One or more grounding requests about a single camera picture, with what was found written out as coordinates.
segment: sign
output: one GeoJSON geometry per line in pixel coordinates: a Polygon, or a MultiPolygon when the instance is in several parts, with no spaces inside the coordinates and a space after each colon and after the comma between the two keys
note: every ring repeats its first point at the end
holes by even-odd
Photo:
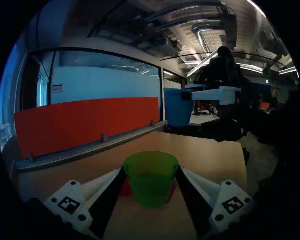
{"type": "Polygon", "coordinates": [[[62,92],[62,84],[59,84],[59,85],[53,85],[53,86],[52,86],[52,92],[54,92],[54,93],[62,92]]]}

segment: orange partition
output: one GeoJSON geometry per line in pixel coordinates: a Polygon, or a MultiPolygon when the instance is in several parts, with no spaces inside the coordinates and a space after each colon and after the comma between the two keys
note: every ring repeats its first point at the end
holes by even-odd
{"type": "Polygon", "coordinates": [[[268,102],[261,102],[260,108],[268,109],[270,107],[270,103],[268,102]]]}
{"type": "Polygon", "coordinates": [[[17,112],[14,119],[22,156],[42,156],[158,122],[158,98],[64,102],[17,112]]]}

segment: plastic cup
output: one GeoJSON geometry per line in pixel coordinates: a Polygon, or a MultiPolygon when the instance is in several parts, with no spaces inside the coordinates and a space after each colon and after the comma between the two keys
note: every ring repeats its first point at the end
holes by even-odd
{"type": "Polygon", "coordinates": [[[144,207],[156,208],[167,202],[178,160],[165,152],[139,152],[123,164],[136,201],[144,207]]]}

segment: blue container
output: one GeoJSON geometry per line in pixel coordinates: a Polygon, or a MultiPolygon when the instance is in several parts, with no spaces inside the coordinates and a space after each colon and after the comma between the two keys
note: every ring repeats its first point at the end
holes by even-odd
{"type": "Polygon", "coordinates": [[[166,117],[169,125],[184,127],[189,124],[194,101],[183,101],[181,93],[191,91],[192,90],[175,88],[164,89],[166,117]]]}

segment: desk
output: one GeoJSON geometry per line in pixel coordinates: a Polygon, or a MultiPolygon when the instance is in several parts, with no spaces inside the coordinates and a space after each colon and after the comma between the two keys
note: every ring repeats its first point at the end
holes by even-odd
{"type": "MultiPolygon", "coordinates": [[[[45,200],[67,181],[81,184],[121,166],[131,154],[162,151],[174,155],[179,164],[216,183],[231,179],[246,190],[246,167],[238,142],[152,132],[110,150],[49,169],[19,173],[18,190],[23,200],[45,200]]],[[[112,239],[196,239],[182,194],[176,187],[171,201],[157,209],[138,205],[133,196],[119,197],[104,233],[112,239]]]]}
{"type": "Polygon", "coordinates": [[[213,182],[231,179],[246,190],[246,166],[239,142],[195,138],[151,132],[123,145],[60,166],[18,174],[18,191],[23,200],[46,200],[67,181],[81,184],[121,166],[124,160],[142,151],[162,151],[174,155],[179,164],[213,182]]]}

